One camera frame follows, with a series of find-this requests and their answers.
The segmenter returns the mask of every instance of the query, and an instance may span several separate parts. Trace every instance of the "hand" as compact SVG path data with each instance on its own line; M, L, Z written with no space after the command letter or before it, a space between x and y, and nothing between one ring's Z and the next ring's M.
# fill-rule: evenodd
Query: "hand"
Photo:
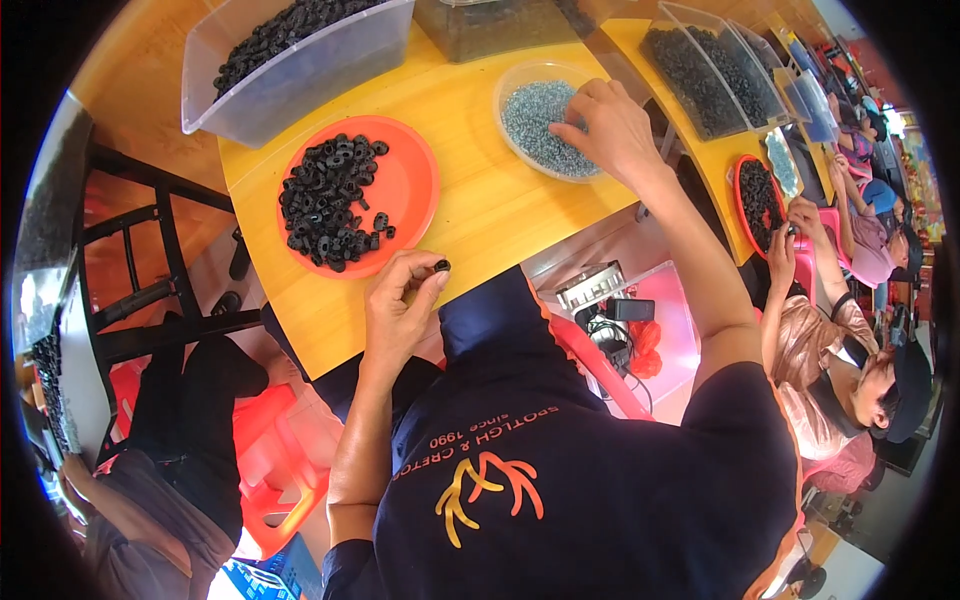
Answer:
M396 376L423 337L433 305L450 279L449 271L433 272L442 254L399 250L367 287L367 349L364 362ZM404 295L415 291L408 305Z
M786 296L793 284L794 271L797 268L797 257L793 253L794 236L787 235L789 223L774 231L770 250L767 251L767 264L770 265L770 292L783 297Z
M786 211L786 219L813 240L827 237L824 224L820 222L820 211L817 205L803 196L798 196L790 201L790 207Z
M587 122L587 133L569 125L580 117ZM566 123L552 124L550 132L584 153L645 203L654 202L658 196L653 190L645 193L649 183L675 177L660 158L650 116L631 100L620 82L586 82L570 99L564 118Z

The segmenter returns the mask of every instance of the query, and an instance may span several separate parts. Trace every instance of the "t-shirt logo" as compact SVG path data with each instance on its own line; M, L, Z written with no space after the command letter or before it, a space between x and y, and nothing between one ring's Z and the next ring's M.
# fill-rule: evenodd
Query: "t-shirt logo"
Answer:
M470 529L480 529L480 523L467 516L460 502L464 475L467 475L473 480L473 491L467 499L467 504L474 502L480 497L480 493L483 490L488 492L503 492L505 489L498 483L487 481L488 465L499 468L510 481L511 488L513 488L514 491L514 508L510 511L510 516L517 516L519 514L520 507L523 505L523 491L526 490L531 502L533 502L537 519L543 518L543 502L540 500L537 488L535 488L533 482L530 481L531 479L537 479L536 469L529 463L524 463L523 461L501 460L499 456L492 452L481 452L479 461L479 471L473 468L473 463L469 458L460 461L457 468L453 471L453 482L450 483L444 493L441 494L440 500L437 501L437 506L434 509L438 516L444 516L446 535L450 538L450 543L452 543L455 548L461 547L460 537L457 535L453 521L455 516Z

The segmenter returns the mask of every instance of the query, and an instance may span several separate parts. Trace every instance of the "chair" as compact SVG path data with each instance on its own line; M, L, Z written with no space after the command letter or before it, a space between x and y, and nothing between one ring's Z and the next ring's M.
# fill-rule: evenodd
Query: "chair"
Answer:
M91 171L101 171L114 177L153 187L156 203L141 206L129 212L117 215L96 225L84 228L84 202L78 203L73 223L73 244L77 249L74 266L78 270L81 296L87 325L104 387L107 389L110 403L110 424L104 439L104 450L98 463L103 463L111 450L109 430L117 414L116 394L109 385L110 367L125 361L153 354L155 350L168 346L185 346L197 342L205 335L230 333L260 324L259 310L244 310L224 315L205 317L190 284L186 263L180 250L177 225L174 223L173 207L170 196L176 195L196 203L205 204L225 212L233 213L230 197L216 190L204 187L190 180L168 173L155 166L125 156L111 148L90 142L86 146L86 177ZM147 221L157 221L163 242L170 276L146 287L140 286L133 259L131 228ZM99 239L115 233L123 235L126 252L127 272L132 292L110 306L93 312L90 303L90 291L86 281L86 258L84 248ZM183 319L170 323L132 327L117 331L103 332L110 325L126 319L134 312L150 304L176 296L180 302Z
M583 365L603 389L610 394L613 402L620 407L627 419L655 420L633 391L623 380L600 348L593 343L586 332L576 323L555 314L550 315L550 329L557 344L572 354Z
M132 411L139 379L131 381L129 373L114 371L117 372L120 374L115 383L122 386ZM287 411L296 402L293 388L285 384L268 388L233 411L233 443L237 465L241 469L240 508L244 525L234 553L236 557L262 561L276 554L326 495L329 468L313 466L287 420ZM130 425L129 420L117 420L116 429L120 436L126 438L130 435ZM300 489L299 501L280 502L283 491L274 490L264 481L264 474L274 466L283 466L290 471ZM280 514L286 514L286 517L277 527L263 521L264 516Z
M824 224L824 228L833 232L831 241L833 242L833 249L837 254L837 262L840 263L840 266L850 272L850 274L856 278L857 281L860 281L867 287L876 289L875 284L866 282L862 277L858 276L856 271L852 268L853 258L852 256L847 256L843 251L843 248L840 243L840 211L837 210L835 206L830 206L828 208L820 208L820 222ZM804 249L813 252L813 242L810 238L806 237L803 234L797 235L794 240L795 249Z

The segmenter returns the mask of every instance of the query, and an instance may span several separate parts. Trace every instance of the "woman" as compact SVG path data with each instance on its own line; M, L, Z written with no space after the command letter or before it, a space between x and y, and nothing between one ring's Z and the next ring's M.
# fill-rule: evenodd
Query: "woman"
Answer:
M325 598L757 597L792 546L799 461L737 270L623 85L585 84L580 118L550 131L656 216L702 338L682 425L612 417L518 267L441 308L445 372L414 359L457 265L397 252L365 352L315 382L346 417Z
M831 459L868 429L902 442L923 420L928 365L924 374L913 354L898 350L895 361L894 353L880 351L847 288L817 206L796 198L787 219L813 241L831 307L826 319L806 296L787 297L796 260L784 224L768 252L771 285L760 331L764 369L780 390L801 456Z

